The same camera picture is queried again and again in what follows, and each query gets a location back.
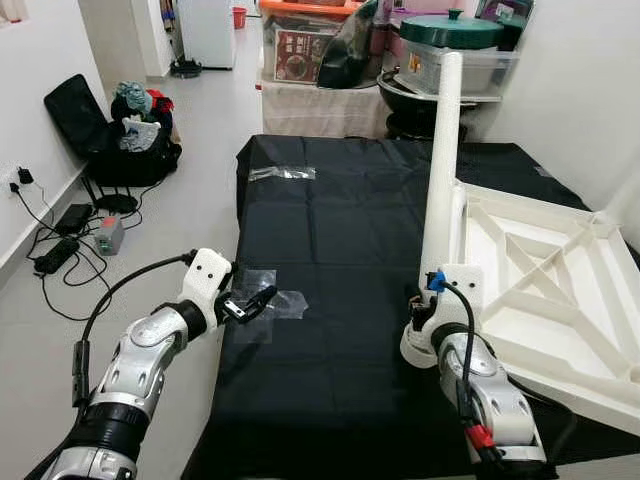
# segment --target black tablecloth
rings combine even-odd
[[[405,288],[420,260],[431,144],[254,137],[238,155],[243,268],[275,269],[309,304],[270,344],[227,327],[211,419],[184,478],[425,478],[471,471],[436,369],[399,352]],[[246,182],[250,169],[316,169],[315,180]],[[586,209],[513,144],[461,146],[458,178]],[[532,402],[550,447],[566,422]],[[640,439],[581,418],[561,462],[640,451]]]

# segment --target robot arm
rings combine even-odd
[[[177,304],[166,304],[134,322],[122,335],[89,405],[43,480],[133,480],[140,445],[160,399],[165,370],[189,342],[228,318],[248,321],[275,295],[268,287],[248,311],[219,295],[231,264],[200,249],[187,272]]]
[[[481,270],[445,265],[441,274],[441,279],[446,277],[465,296],[474,317],[479,317],[483,301]],[[472,342],[468,384],[463,381],[469,315],[456,295],[444,288],[438,290],[429,305],[421,299],[411,305],[411,322],[400,348],[404,358],[419,368],[438,365],[440,385],[458,411],[480,478],[556,478],[546,466],[527,399],[510,383],[491,347],[477,335]]]

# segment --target white tiled floor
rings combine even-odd
[[[142,265],[208,246],[235,256],[235,155],[261,131],[259,93],[254,89],[261,43],[260,20],[236,32],[239,42],[232,72],[204,72],[197,79],[169,79],[158,88],[176,103],[183,138],[180,168],[145,196],[144,224],[128,231],[118,256],[109,260],[114,281]],[[79,192],[76,201],[86,201]],[[91,378],[95,382],[118,335],[136,318],[180,288],[182,266],[172,266],[117,294],[93,332]],[[90,274],[88,268],[82,272]],[[62,287],[48,282],[52,301],[75,315],[89,313],[100,285]],[[39,281],[26,262],[0,292],[0,465],[2,479],[21,478],[59,442],[72,421],[71,349],[81,325],[51,313]],[[142,449],[139,478],[172,480],[182,472],[209,415],[218,339],[193,344],[176,359]],[[562,468],[564,480],[638,479],[640,456]]]

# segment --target white cloth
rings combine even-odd
[[[378,87],[329,90],[261,80],[263,131],[271,135],[384,138],[391,110]]]

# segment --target white 3d-printed part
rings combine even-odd
[[[461,263],[484,272],[481,334],[507,370],[640,435],[640,272],[602,215],[464,185]]]

